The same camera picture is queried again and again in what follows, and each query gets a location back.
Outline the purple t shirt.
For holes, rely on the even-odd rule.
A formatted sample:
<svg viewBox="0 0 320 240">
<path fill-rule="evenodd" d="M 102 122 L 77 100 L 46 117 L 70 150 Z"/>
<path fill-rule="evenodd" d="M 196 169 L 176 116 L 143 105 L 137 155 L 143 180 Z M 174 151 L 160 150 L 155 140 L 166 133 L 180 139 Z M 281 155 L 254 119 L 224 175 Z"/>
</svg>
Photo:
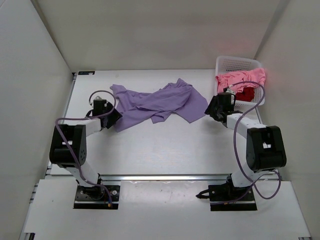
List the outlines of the purple t shirt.
<svg viewBox="0 0 320 240">
<path fill-rule="evenodd" d="M 118 133 L 147 119 L 153 124 L 164 122 L 171 114 L 193 123 L 205 116 L 208 107 L 208 101 L 181 78 L 152 93 L 129 90 L 117 84 L 110 89 L 118 99 L 116 110 L 122 114 L 114 125 Z"/>
</svg>

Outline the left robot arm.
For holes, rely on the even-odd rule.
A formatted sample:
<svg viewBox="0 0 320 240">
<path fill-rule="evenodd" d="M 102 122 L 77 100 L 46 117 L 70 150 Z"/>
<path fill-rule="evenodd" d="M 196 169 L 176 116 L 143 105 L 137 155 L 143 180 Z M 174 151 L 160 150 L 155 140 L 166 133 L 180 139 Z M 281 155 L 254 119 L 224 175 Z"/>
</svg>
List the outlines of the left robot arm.
<svg viewBox="0 0 320 240">
<path fill-rule="evenodd" d="M 49 151 L 49 160 L 69 171 L 82 187 L 88 187 L 87 194 L 93 200 L 100 200 L 105 194 L 101 177 L 87 162 L 87 137 L 112 127 L 122 115 L 115 103 L 96 98 L 93 109 L 84 118 L 61 117 L 55 120 Z"/>
</svg>

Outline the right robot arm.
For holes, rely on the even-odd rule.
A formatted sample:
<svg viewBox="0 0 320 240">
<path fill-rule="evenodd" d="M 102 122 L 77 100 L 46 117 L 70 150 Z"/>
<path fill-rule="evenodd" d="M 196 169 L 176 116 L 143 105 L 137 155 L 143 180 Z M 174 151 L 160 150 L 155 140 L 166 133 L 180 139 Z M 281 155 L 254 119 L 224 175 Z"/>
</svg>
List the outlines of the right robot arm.
<svg viewBox="0 0 320 240">
<path fill-rule="evenodd" d="M 287 163 L 282 133 L 278 126 L 258 123 L 235 110 L 235 96 L 222 92 L 212 97 L 205 114 L 233 130 L 233 149 L 239 170 L 229 175 L 224 193 L 230 200 L 238 199 L 243 189 L 263 175 L 282 168 Z M 241 164 L 237 150 L 237 135 L 246 140 L 246 163 Z"/>
</svg>

